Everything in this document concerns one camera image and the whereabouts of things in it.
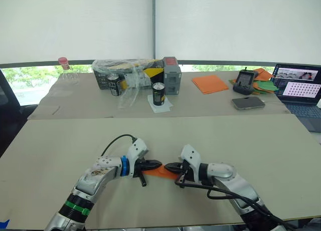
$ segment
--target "black chair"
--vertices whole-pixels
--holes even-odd
[[[0,70],[0,157],[38,105],[20,106]]]

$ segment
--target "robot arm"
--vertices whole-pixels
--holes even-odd
[[[262,214],[262,212],[270,212],[252,185],[242,178],[233,166],[225,163],[202,163],[199,153],[191,145],[184,146],[180,158],[183,161],[182,163],[170,163],[165,166],[171,172],[181,173],[176,182],[177,185],[184,187],[185,180],[188,180],[204,185],[203,189],[206,189],[204,188],[206,186],[217,186],[226,191],[227,194],[233,192],[243,198],[245,197],[243,200],[238,198],[229,200],[251,231],[286,230],[276,220]],[[252,206],[258,206],[258,208],[250,206],[248,202],[245,202],[247,200],[252,203]]]
[[[106,184],[114,179],[121,176],[139,177],[142,186],[146,186],[142,171],[161,165],[157,160],[145,160],[144,155],[147,152],[147,146],[139,138],[130,146],[127,155],[122,158],[99,157],[95,164],[80,177],[66,202],[53,216],[45,231],[83,230],[85,221]]]

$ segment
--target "tree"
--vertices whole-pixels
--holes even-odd
[[[201,72],[215,71],[240,71],[247,67],[248,70],[264,68],[268,72],[273,72],[274,67],[259,67],[259,66],[231,66],[231,65],[193,65],[193,70]]]
[[[57,77],[62,73],[90,73],[90,65],[71,65],[69,70],[63,70],[61,66],[55,66]]]
[[[16,68],[5,68],[2,70],[6,80],[12,84],[17,79],[18,71]]]
[[[38,83],[48,83],[54,74],[55,72],[48,68],[22,67],[18,73],[18,80],[24,82],[28,87],[35,87]]]

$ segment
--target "green stripe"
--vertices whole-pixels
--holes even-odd
[[[69,201],[66,201],[66,202],[65,202],[65,205],[68,206],[68,207],[70,207],[70,208],[72,208],[72,209],[74,209],[74,210],[77,210],[77,211],[81,212],[82,215],[88,216],[89,213],[90,213],[90,210],[89,210],[89,209],[83,208],[83,207],[80,207],[80,206],[77,206],[77,205],[75,205],[74,203],[69,202]]]

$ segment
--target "blue ring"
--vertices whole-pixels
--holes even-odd
[[[124,177],[126,176],[126,173],[127,173],[127,158],[126,156],[122,156],[121,158],[121,162],[122,162],[122,173],[121,173],[121,177]]]

